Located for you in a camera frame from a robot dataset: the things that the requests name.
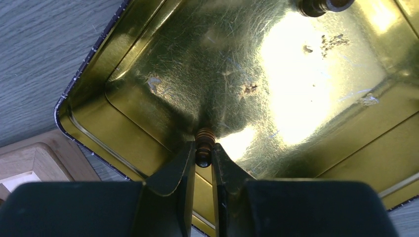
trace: scratch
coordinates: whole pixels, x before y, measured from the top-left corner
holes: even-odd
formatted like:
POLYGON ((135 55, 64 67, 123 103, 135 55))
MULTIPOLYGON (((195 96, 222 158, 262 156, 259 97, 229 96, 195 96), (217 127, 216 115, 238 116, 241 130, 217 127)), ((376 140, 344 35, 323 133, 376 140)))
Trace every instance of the scratch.
POLYGON ((179 36, 181 36, 183 33, 185 33, 185 31, 186 31, 186 27, 185 27, 185 29, 183 29, 182 33, 180 33, 180 35, 176 36, 174 39, 177 39, 179 36))
POLYGON ((160 60, 161 62, 164 62, 164 63, 176 63, 175 61, 172 61, 172 60, 160 60))
POLYGON ((254 149, 256 149, 258 146, 255 146, 255 147, 252 147, 252 148, 247 148, 246 149, 246 152, 248 152, 248 151, 251 151, 251 150, 254 150, 254 149))
MULTIPOLYGON (((224 80, 225 80, 225 88, 224 88, 224 101, 227 101, 227 91, 228 91, 228 79, 227 79, 227 76, 226 75, 223 75, 223 77, 224 77, 224 80)), ((223 112, 222 112, 222 117, 221 117, 221 119, 222 120, 224 120, 224 118, 225 118, 225 113, 226 113, 226 110, 227 110, 227 106, 224 106, 224 109, 223 109, 223 112)))
POLYGON ((328 74, 327 73, 327 69, 321 69, 321 68, 319 68, 319 69, 317 69, 316 70, 318 73, 320 73, 320 74, 322 74, 325 78, 327 78, 327 79, 331 79, 332 78, 332 76, 330 75, 330 74, 328 74))
POLYGON ((348 63, 350 63, 352 66, 354 66, 354 67, 362 67, 362 68, 366 68, 367 66, 365 66, 365 65, 362 65, 362 64, 357 64, 357 63, 354 63, 354 62, 352 62, 352 60, 350 60, 347 56, 345 56, 345 55, 343 55, 343 54, 341 54, 341 53, 338 53, 338 55, 340 56, 340 57, 342 57, 346 62, 348 62, 348 63))
POLYGON ((255 167, 253 167, 253 169, 252 169, 252 170, 256 171, 256 168, 258 168, 261 164, 262 164, 261 162, 260 162, 260 163, 258 163, 255 167))
POLYGON ((224 127, 227 127, 227 128, 230 128, 229 126, 227 126, 225 123, 223 123, 223 122, 219 122, 218 123, 218 125, 221 125, 221 126, 224 126, 224 127))
POLYGON ((165 89, 164 91, 162 91, 161 93, 160 93, 160 95, 163 95, 163 94, 165 94, 167 91, 169 91, 171 89, 171 87, 169 87, 169 88, 167 88, 167 89, 165 89))
POLYGON ((227 9, 224 12, 224 15, 221 17, 221 20, 227 15, 228 11, 230 10, 230 4, 227 5, 227 9))
MULTIPOLYGON (((247 160, 253 159, 253 158, 255 158, 255 157, 254 156, 249 156, 249 157, 244 156, 244 157, 240 158, 240 161, 243 162, 243 161, 247 161, 247 160)), ((250 173, 251 175, 253 175, 254 170, 247 170, 247 173, 250 173)))
POLYGON ((224 59, 224 60, 223 60, 223 62, 220 64, 220 67, 218 68, 218 70, 217 70, 217 71, 220 71, 220 69, 221 69, 221 68, 222 68, 222 66, 224 65, 225 61, 227 61, 227 59, 224 59))
POLYGON ((230 63, 234 64, 237 67, 237 69, 239 69, 239 71, 246 76, 247 81, 253 81, 252 78, 245 72, 245 70, 243 70, 243 68, 242 68, 242 66, 240 66, 240 64, 238 64, 237 62, 232 60, 230 57, 227 57, 227 60, 230 63))
POLYGON ((207 37, 211 42, 215 43, 215 41, 213 41, 209 36, 207 37))
POLYGON ((198 10, 198 8, 199 8, 199 7, 196 7, 196 8, 192 11, 192 13, 189 15, 189 17, 188 17, 188 18, 186 18, 186 20, 185 20, 185 21, 183 21, 183 23, 182 23, 182 24, 180 24, 180 25, 184 25, 184 24, 185 24, 185 22, 187 22, 187 21, 189 20, 189 18, 191 18, 191 17, 195 14, 195 12, 196 12, 196 10, 198 10))
POLYGON ((227 23, 228 23, 228 27, 230 27, 231 32, 233 32, 233 27, 231 26, 230 22, 227 22, 227 23))
POLYGON ((173 43, 176 47, 179 47, 181 49, 185 49, 184 47, 180 46, 179 44, 176 43, 176 41, 170 39, 169 37, 167 37, 167 36, 165 36, 163 34, 159 34, 159 36, 167 39, 169 42, 173 43))
POLYGON ((279 129, 278 129, 278 130, 276 130, 276 132, 275 132, 274 134, 270 135, 269 137, 270 137, 270 138, 274 138, 276 135, 278 135, 278 133, 279 133, 279 129))
POLYGON ((360 91, 357 91, 357 92, 355 92, 355 93, 351 92, 349 95, 347 95, 347 96, 345 96, 345 97, 343 97, 343 98, 338 99, 338 101, 339 101, 339 102, 341 102, 341 101, 344 101, 344 100, 346 100, 346 99, 348 99, 348 98, 352 97, 354 94, 359 94, 359 93, 369 92, 369 91, 371 91, 371 90, 372 90, 372 89, 365 89, 365 90, 360 90, 360 91))

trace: black clamp jaw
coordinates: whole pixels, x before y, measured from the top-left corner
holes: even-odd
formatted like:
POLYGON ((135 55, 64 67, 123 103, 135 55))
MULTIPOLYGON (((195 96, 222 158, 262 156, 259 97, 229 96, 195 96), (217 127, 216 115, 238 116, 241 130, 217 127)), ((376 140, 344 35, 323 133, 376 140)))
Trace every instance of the black clamp jaw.
MULTIPOLYGON (((255 180, 220 144, 210 148, 219 237, 397 233, 359 182, 255 180)), ((195 142, 145 182, 30 183, 0 207, 0 236, 190 236, 195 142)))

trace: metal tin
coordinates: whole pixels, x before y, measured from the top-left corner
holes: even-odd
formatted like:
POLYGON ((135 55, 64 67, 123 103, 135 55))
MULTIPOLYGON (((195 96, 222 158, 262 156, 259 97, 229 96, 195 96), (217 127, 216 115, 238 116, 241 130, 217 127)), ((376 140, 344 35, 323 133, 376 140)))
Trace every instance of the metal tin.
MULTIPOLYGON (((125 1, 55 108, 58 126, 142 180, 201 127, 256 178, 370 184, 387 208, 419 190, 419 4, 125 1)), ((213 235, 210 169, 193 224, 213 235)))

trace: wooden block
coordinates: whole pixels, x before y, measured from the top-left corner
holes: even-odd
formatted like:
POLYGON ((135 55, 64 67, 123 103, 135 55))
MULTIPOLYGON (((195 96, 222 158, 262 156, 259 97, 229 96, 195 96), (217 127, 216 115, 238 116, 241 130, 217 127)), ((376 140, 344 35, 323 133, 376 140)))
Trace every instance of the wooden block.
POLYGON ((34 143, 43 143, 48 146, 75 181, 100 181, 77 144, 65 137, 58 129, 2 147, 0 154, 34 143))
POLYGON ((60 131, 0 148, 0 199, 36 181, 100 181, 78 146, 60 131))

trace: dark blue tin edge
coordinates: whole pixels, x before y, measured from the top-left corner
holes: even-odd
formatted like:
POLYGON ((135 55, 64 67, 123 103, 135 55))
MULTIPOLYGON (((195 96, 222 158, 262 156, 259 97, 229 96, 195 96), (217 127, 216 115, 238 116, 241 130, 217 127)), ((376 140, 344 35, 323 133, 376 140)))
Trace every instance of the dark blue tin edge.
POLYGON ((79 69, 77 70, 76 74, 71 79, 69 85, 64 90, 64 93, 61 95, 61 97, 59 98, 57 104, 54 107, 54 120, 55 120, 55 124, 58 126, 58 128, 61 130, 61 132, 64 133, 65 136, 67 136, 68 138, 70 138, 71 140, 73 140, 74 142, 76 142, 78 145, 83 146, 86 150, 88 150, 89 152, 91 152, 92 155, 94 155, 95 157, 99 158, 103 163, 105 163, 111 169, 113 169, 114 171, 116 171, 117 173, 119 173, 123 177, 125 177, 126 180, 132 181, 128 176, 126 176, 125 174, 123 174, 122 172, 120 172, 113 165, 111 165, 110 163, 108 163, 107 161, 105 161, 102 157, 98 156, 96 153, 94 153, 91 149, 89 149, 88 147, 86 147, 79 140, 77 140, 72 135, 70 135, 69 133, 67 133, 66 130, 61 125, 60 120, 58 119, 59 118, 58 113, 59 113, 59 110, 61 108, 61 105, 62 105, 63 101, 67 98, 68 93, 73 88, 73 86, 76 83, 76 81, 80 78, 80 75, 83 73, 83 71, 85 70, 86 66, 89 64, 89 62, 91 61, 92 57, 95 55, 97 49, 101 46, 101 44, 103 43, 103 41, 106 39, 106 37, 108 36, 109 32, 112 30, 113 26, 117 23, 117 21, 119 20, 120 16, 125 11, 126 7, 128 6, 128 4, 130 2, 131 2, 131 0, 124 0, 122 2, 122 4, 119 6, 118 10, 115 12, 114 16, 112 17, 111 21, 108 23, 108 25, 102 31, 99 39, 97 39, 96 43, 91 48, 90 52, 87 54, 87 57, 83 60, 83 62, 80 65, 79 69))
POLYGON ((404 205, 407 205, 407 204, 411 203, 412 201, 414 201, 414 200, 416 200, 416 199, 418 199, 418 198, 419 198, 419 195, 416 195, 416 196, 414 196, 413 198, 411 198, 411 199, 409 199, 409 200, 407 200, 407 201, 405 201, 405 202, 402 202, 401 204, 399 204, 399 205, 397 205, 397 206, 395 206, 395 207, 393 207, 393 208, 391 208, 391 209, 388 209, 387 211, 388 211, 388 212, 391 212, 391 211, 394 211, 394 210, 396 210, 396 209, 399 209, 400 207, 403 207, 404 205))

